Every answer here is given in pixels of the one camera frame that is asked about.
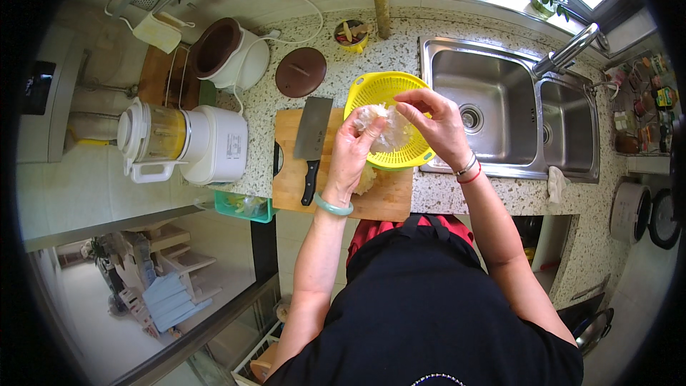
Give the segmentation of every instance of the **jade bangle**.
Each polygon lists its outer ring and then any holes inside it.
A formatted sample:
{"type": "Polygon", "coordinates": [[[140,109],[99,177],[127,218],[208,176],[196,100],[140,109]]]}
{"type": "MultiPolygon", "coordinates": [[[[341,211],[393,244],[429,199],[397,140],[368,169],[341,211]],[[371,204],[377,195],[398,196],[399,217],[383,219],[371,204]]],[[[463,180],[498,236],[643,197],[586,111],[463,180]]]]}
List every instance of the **jade bangle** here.
{"type": "Polygon", "coordinates": [[[317,203],[317,206],[326,210],[328,213],[337,214],[340,217],[347,217],[349,214],[353,213],[352,203],[350,203],[350,205],[347,208],[339,208],[338,206],[334,206],[331,203],[325,202],[322,199],[321,191],[319,193],[314,194],[314,202],[317,203]]]}

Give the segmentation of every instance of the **cleaver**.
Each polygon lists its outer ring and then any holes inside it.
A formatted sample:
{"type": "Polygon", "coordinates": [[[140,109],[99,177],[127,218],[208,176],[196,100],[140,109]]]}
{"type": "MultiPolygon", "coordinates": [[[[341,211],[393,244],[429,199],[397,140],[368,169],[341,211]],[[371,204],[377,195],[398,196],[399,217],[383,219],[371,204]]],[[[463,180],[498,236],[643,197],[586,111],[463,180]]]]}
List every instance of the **cleaver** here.
{"type": "Polygon", "coordinates": [[[333,99],[321,97],[308,97],[305,100],[303,116],[298,125],[296,147],[293,150],[293,158],[302,158],[307,161],[307,174],[304,177],[303,206],[312,203],[312,197],[317,188],[317,172],[319,160],[322,157],[324,138],[327,136],[327,125],[333,99]]]}

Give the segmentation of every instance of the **faucet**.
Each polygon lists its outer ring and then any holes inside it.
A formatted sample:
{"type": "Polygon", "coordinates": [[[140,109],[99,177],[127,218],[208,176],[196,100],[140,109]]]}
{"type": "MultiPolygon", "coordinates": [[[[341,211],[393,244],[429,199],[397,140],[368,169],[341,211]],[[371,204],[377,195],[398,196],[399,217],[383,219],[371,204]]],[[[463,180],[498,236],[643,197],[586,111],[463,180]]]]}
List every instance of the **faucet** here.
{"type": "Polygon", "coordinates": [[[598,44],[601,48],[606,49],[608,47],[605,35],[600,32],[600,27],[593,22],[571,38],[570,42],[560,50],[551,51],[539,60],[532,69],[534,74],[538,78],[541,78],[546,72],[564,74],[566,67],[572,64],[572,59],[596,38],[598,38],[598,44]]]}

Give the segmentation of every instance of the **yellow colander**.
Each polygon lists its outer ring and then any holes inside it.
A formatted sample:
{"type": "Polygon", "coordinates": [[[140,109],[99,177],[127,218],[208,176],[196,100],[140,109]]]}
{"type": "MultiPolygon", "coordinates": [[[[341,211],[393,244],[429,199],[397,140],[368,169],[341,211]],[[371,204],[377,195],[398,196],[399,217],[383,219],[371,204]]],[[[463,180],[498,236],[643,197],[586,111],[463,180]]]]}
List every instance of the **yellow colander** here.
{"type": "MultiPolygon", "coordinates": [[[[365,73],[353,81],[350,91],[348,91],[348,101],[343,112],[343,119],[347,118],[356,107],[381,103],[385,103],[386,107],[389,107],[396,104],[393,100],[393,96],[396,94],[415,88],[428,87],[424,81],[409,73],[365,73]]],[[[429,162],[436,153],[429,148],[429,144],[424,140],[422,134],[414,127],[413,130],[409,143],[400,150],[391,153],[368,154],[367,161],[373,167],[383,170],[403,170],[429,162]]]]}

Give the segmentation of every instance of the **person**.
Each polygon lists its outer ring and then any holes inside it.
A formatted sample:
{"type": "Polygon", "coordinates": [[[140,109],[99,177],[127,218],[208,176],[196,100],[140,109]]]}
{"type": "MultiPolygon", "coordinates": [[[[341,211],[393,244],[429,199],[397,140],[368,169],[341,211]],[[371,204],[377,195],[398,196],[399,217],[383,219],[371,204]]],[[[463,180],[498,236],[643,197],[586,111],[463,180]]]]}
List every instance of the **person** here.
{"type": "Polygon", "coordinates": [[[436,154],[460,172],[456,185],[488,274],[471,233],[456,219],[361,221],[348,284],[330,304],[346,223],[340,213],[350,207],[369,147],[385,124],[377,118],[358,134],[353,110],[335,137],[329,180],[296,259],[288,318],[264,384],[580,385],[580,351],[469,148],[458,105],[429,89],[394,99],[436,154]]]}

